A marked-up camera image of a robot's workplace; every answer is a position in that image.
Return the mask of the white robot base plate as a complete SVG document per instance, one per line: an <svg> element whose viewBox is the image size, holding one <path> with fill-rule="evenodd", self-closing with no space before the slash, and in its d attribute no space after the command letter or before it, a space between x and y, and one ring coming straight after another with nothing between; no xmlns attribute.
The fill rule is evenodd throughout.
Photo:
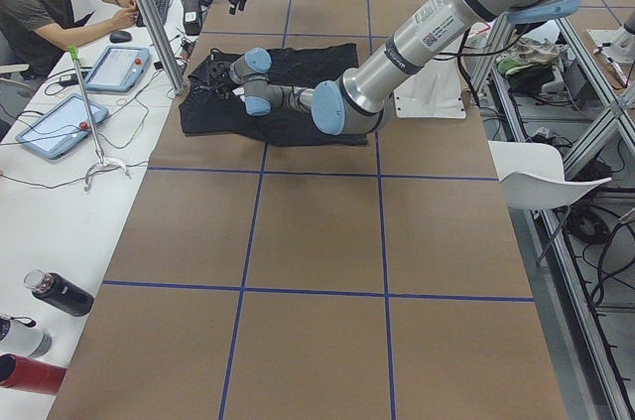
<svg viewBox="0 0 635 420"><path fill-rule="evenodd" d="M395 89L395 113L402 119L464 119L461 93L456 59L432 60Z"/></svg>

